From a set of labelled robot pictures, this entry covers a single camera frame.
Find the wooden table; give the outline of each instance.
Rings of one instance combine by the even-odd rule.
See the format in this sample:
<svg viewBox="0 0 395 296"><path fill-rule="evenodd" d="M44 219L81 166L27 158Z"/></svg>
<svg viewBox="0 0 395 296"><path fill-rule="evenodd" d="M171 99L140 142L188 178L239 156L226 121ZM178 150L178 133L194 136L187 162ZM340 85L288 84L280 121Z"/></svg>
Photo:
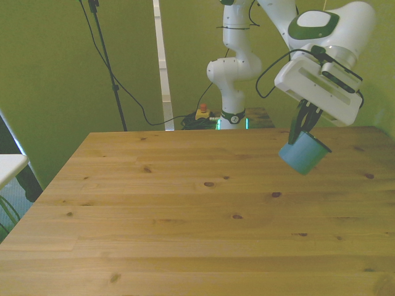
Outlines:
<svg viewBox="0 0 395 296"><path fill-rule="evenodd" d="M395 295L395 143L316 128L93 133L0 245L0 295Z"/></svg>

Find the white shelf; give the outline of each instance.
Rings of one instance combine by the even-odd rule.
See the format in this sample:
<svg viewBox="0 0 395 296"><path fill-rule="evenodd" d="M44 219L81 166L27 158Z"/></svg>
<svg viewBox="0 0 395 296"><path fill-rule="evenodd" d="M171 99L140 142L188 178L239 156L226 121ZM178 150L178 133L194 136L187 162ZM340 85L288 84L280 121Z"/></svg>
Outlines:
<svg viewBox="0 0 395 296"><path fill-rule="evenodd" d="M0 154L0 189L12 180L29 160L22 154Z"/></svg>

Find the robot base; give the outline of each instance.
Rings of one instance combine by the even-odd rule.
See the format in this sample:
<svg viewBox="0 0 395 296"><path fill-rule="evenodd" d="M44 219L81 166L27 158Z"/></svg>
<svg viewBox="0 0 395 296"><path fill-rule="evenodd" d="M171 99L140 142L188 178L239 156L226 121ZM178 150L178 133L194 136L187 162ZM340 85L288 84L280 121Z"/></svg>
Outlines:
<svg viewBox="0 0 395 296"><path fill-rule="evenodd" d="M217 130L247 130L248 129L248 118L243 118L237 124L231 124L228 120L221 117L217 124Z"/></svg>

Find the green wall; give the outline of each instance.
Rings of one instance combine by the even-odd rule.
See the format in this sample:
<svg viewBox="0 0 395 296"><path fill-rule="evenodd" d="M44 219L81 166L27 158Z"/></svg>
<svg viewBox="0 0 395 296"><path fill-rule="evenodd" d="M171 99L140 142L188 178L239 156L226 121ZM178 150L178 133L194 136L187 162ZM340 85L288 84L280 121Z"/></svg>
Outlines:
<svg viewBox="0 0 395 296"><path fill-rule="evenodd" d="M94 26L88 2L83 3ZM99 3L115 75L151 121L163 121L152 1ZM109 73L78 1L1 4L0 111L46 187L88 133L121 131L122 124ZM129 130L163 129L146 124L124 92L120 97Z"/></svg>
<svg viewBox="0 0 395 296"><path fill-rule="evenodd" d="M297 6L300 12L304 12L323 9L324 2L297 1ZM328 0L326 8L335 9L349 2ZM355 67L355 71L364 78L361 91L365 96L365 106L354 125L376 125L395 138L395 39L392 36L395 5L385 0L368 2L376 10L377 26ZM163 0L161 9L173 110L175 115L185 114L195 108L200 95L210 84L206 77L207 64L226 53L222 30L215 28L222 25L223 6L216 0ZM252 48L266 68L288 50L262 8L254 6L252 19L260 24L259 28L250 30ZM262 93L271 89L274 77L285 63L279 63L262 79ZM255 81L238 83L237 86L246 94L247 107L265 107L276 127L290 126L297 106L294 99L278 89L268 99L261 99L255 92ZM219 90L213 86L203 101L210 109L220 109ZM331 126L331 123L321 119L317 126Z"/></svg>

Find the blue mug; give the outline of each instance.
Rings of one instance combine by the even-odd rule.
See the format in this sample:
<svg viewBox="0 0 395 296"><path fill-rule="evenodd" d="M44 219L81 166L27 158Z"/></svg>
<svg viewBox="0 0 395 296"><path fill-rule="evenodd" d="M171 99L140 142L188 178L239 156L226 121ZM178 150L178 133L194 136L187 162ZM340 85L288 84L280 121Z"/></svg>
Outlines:
<svg viewBox="0 0 395 296"><path fill-rule="evenodd" d="M307 175L327 153L331 153L326 145L308 132L301 131L296 142L285 144L278 155L302 175Z"/></svg>

